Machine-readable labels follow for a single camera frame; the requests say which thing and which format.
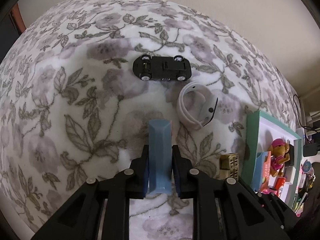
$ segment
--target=electronic device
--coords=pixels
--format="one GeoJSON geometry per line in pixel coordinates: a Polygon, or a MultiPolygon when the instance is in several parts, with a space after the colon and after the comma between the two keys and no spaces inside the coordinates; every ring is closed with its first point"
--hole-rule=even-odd
{"type": "Polygon", "coordinates": [[[190,82],[180,91],[176,109],[180,122],[182,122],[185,127],[192,130],[200,130],[213,119],[217,104],[218,98],[212,94],[206,86],[198,82],[190,82]],[[193,117],[188,112],[183,101],[184,95],[191,91],[200,93],[205,99],[203,106],[201,106],[200,114],[197,118],[193,117]]]}

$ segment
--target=pink hat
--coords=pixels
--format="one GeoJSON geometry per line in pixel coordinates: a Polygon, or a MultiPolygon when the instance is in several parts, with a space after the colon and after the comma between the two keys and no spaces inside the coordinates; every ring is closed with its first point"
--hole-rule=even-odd
{"type": "Polygon", "coordinates": [[[285,145],[285,142],[281,138],[278,138],[278,139],[275,139],[271,145],[273,148],[275,148],[277,146],[285,145]]]}

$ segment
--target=toy car wheel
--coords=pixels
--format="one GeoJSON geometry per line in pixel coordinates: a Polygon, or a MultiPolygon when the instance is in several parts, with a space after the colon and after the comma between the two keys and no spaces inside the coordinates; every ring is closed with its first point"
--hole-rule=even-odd
{"type": "Polygon", "coordinates": [[[141,56],[141,59],[142,59],[142,60],[151,60],[151,56],[148,55],[148,54],[143,54],[143,55],[141,56]]]}
{"type": "Polygon", "coordinates": [[[183,56],[177,55],[173,58],[174,61],[182,61],[183,60],[183,56]]]}
{"type": "Polygon", "coordinates": [[[143,80],[143,81],[148,81],[148,80],[151,79],[151,75],[148,74],[148,73],[142,73],[142,74],[140,75],[140,78],[141,78],[141,80],[143,80]]]}
{"type": "Polygon", "coordinates": [[[178,81],[185,81],[187,79],[185,74],[179,74],[177,75],[177,80],[178,81]]]}

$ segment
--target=white wall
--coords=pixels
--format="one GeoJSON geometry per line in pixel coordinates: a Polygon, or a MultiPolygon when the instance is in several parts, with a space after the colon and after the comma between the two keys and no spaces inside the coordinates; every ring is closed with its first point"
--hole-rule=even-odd
{"type": "MultiPolygon", "coordinates": [[[[20,0],[26,25],[64,0],[20,0]]],[[[254,43],[303,94],[320,83],[320,30],[300,0],[170,0],[217,19],[254,43]]]]}

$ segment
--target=screw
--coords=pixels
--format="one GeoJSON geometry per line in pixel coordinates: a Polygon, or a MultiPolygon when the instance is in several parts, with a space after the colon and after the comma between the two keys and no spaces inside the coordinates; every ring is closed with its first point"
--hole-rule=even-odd
{"type": "Polygon", "coordinates": [[[124,170],[125,175],[132,175],[134,173],[133,169],[126,169],[124,170]]]}
{"type": "Polygon", "coordinates": [[[227,183],[230,185],[236,184],[236,180],[232,177],[227,178],[227,183]]]}
{"type": "Polygon", "coordinates": [[[96,178],[87,178],[86,183],[94,184],[96,182],[96,178]]]}
{"type": "Polygon", "coordinates": [[[198,175],[198,174],[199,174],[199,170],[193,168],[193,169],[191,169],[191,170],[189,171],[189,173],[192,174],[192,175],[198,175]]]}
{"type": "Polygon", "coordinates": [[[177,78],[178,81],[184,81],[185,79],[186,79],[186,77],[184,77],[184,76],[180,76],[177,78]]]}

